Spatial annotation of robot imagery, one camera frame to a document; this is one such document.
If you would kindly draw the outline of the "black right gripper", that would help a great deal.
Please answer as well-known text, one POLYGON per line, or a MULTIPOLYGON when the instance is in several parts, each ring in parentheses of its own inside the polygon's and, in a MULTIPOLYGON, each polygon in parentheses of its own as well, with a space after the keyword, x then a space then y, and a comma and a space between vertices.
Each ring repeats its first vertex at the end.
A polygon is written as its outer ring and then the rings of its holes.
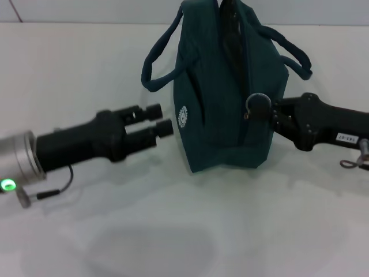
POLYGON ((306 152, 317 144, 359 149, 359 142, 368 139, 368 113, 330 106, 314 93, 285 99, 252 94, 247 115, 250 120, 270 121, 274 132, 306 152))

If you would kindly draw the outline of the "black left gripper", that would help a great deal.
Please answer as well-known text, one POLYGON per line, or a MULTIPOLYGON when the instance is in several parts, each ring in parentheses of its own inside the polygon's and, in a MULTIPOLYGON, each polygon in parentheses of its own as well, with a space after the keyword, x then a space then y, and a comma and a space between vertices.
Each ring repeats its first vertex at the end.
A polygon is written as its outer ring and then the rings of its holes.
POLYGON ((100 111, 87 123, 38 136, 36 157, 46 173, 94 158, 120 162, 127 156, 124 142, 129 146, 155 145, 157 137, 174 133, 170 119, 128 135, 126 123, 155 121, 162 117, 160 104, 100 111))

